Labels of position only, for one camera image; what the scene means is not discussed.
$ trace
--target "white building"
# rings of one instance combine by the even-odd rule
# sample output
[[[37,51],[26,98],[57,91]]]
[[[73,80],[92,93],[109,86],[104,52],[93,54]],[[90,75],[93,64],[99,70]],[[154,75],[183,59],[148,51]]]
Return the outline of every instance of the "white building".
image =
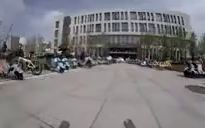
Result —
[[[179,31],[190,33],[191,30],[189,15],[177,11],[90,12],[72,15],[70,19],[66,17],[66,20],[64,17],[56,20],[54,43],[59,46],[64,41],[64,37],[68,38],[70,45],[77,51],[89,48],[87,47],[89,42],[97,44],[98,47],[107,43],[136,47],[136,44],[140,43],[139,36],[143,34],[163,35],[165,33],[168,36],[178,36]]]

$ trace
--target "road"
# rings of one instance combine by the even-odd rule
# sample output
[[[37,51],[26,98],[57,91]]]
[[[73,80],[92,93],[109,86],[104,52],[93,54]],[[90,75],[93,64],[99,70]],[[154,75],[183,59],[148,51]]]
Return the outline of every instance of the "road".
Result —
[[[181,73],[128,64],[0,84],[0,128],[205,128],[205,98]]]

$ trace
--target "building facade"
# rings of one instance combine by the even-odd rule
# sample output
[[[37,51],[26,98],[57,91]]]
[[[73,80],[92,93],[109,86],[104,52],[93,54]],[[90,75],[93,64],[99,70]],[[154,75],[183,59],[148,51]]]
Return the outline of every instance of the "building facade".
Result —
[[[192,30],[190,17],[177,11],[113,10],[73,15],[70,20],[65,26],[69,29],[66,38],[76,54],[87,51],[100,56],[104,52],[115,55],[122,51],[136,55],[136,48],[142,43],[141,35],[178,36],[180,31],[190,33]],[[55,22],[56,43],[64,38],[63,23],[64,18]]]

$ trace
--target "person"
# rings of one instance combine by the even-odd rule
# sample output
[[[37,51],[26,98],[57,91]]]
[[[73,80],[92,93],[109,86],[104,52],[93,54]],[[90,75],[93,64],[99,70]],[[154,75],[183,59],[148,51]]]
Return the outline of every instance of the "person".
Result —
[[[19,49],[16,51],[16,56],[24,57],[23,45],[19,44]]]

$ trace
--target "window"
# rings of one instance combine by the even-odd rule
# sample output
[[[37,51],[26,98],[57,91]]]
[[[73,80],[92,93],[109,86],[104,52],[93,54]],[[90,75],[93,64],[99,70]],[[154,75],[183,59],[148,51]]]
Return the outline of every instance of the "window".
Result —
[[[107,31],[107,24],[104,23],[104,32],[106,32],[106,31]]]
[[[128,32],[128,22],[122,22],[122,32]]]
[[[58,37],[58,30],[55,30],[55,37]]]
[[[112,20],[119,20],[119,12],[112,12]]]
[[[145,12],[138,12],[139,20],[146,20],[146,13]]]
[[[86,25],[83,26],[83,33],[86,33]]]
[[[137,20],[136,12],[130,12],[130,17],[131,17],[131,20]]]
[[[174,23],[173,15],[170,15],[171,23]]]
[[[149,26],[149,32],[150,32],[150,33],[155,33],[155,32],[156,32],[155,24],[149,23],[148,26]]]
[[[157,22],[162,22],[162,15],[161,15],[161,13],[156,13],[156,21]]]
[[[100,13],[100,21],[102,21],[102,13]]]
[[[55,22],[55,28],[59,28],[59,21]]]
[[[84,21],[84,17],[83,17],[83,16],[81,16],[81,23],[83,23],[83,21]]]
[[[139,23],[140,32],[147,32],[147,24],[146,23]]]
[[[104,13],[104,20],[105,20],[105,21],[111,20],[111,14],[110,14],[110,12]]]
[[[178,24],[181,24],[180,16],[177,16]]]
[[[138,32],[138,23],[135,23],[135,31]]]
[[[101,24],[96,24],[96,32],[101,32]]]
[[[147,20],[150,21],[150,14],[147,12]]]
[[[73,34],[75,34],[75,27],[73,27],[72,29],[73,29]]]
[[[159,25],[159,24],[157,24],[157,31],[158,31],[158,34],[160,34],[160,33],[161,33],[161,30],[160,30],[160,25]]]
[[[177,19],[176,19],[176,16],[174,16],[174,23],[175,23],[175,24],[177,23]]]
[[[152,18],[151,20],[154,21],[154,15],[153,15],[153,13],[151,13],[151,18]]]
[[[94,32],[94,24],[92,24],[92,30],[91,30],[91,32]]]
[[[167,22],[170,23],[170,15],[167,15]]]
[[[172,26],[172,33],[173,33],[173,35],[176,34],[176,33],[175,33],[175,27],[174,27],[174,26]]]
[[[128,12],[125,12],[125,20],[128,20]]]
[[[88,19],[88,23],[89,23],[90,22],[90,15],[88,15],[87,19]]]
[[[83,26],[81,25],[81,26],[80,26],[80,33],[82,33],[82,29],[83,29]]]
[[[181,17],[181,23],[182,23],[182,25],[184,25],[184,18],[183,17]]]
[[[121,12],[121,20],[124,20],[124,12]]]
[[[161,33],[164,34],[164,27],[162,24],[161,24]]]
[[[79,24],[79,16],[78,16],[78,19],[77,19],[77,20],[78,20],[78,24]]]
[[[108,23],[108,32],[111,31],[111,23]]]
[[[98,14],[96,14],[96,21],[98,21],[99,17],[98,17]]]
[[[166,14],[163,14],[163,19],[164,19],[164,22],[167,22],[167,15]]]
[[[119,23],[112,23],[112,31],[119,32],[120,31],[120,24]]]
[[[134,32],[134,23],[131,22],[131,31]]]
[[[87,22],[87,15],[85,15],[85,23]]]
[[[79,27],[76,26],[76,34],[78,34],[78,33],[79,33]]]
[[[74,18],[74,24],[76,24],[77,17]]]
[[[58,46],[58,39],[55,39],[54,40],[54,47],[57,47]]]

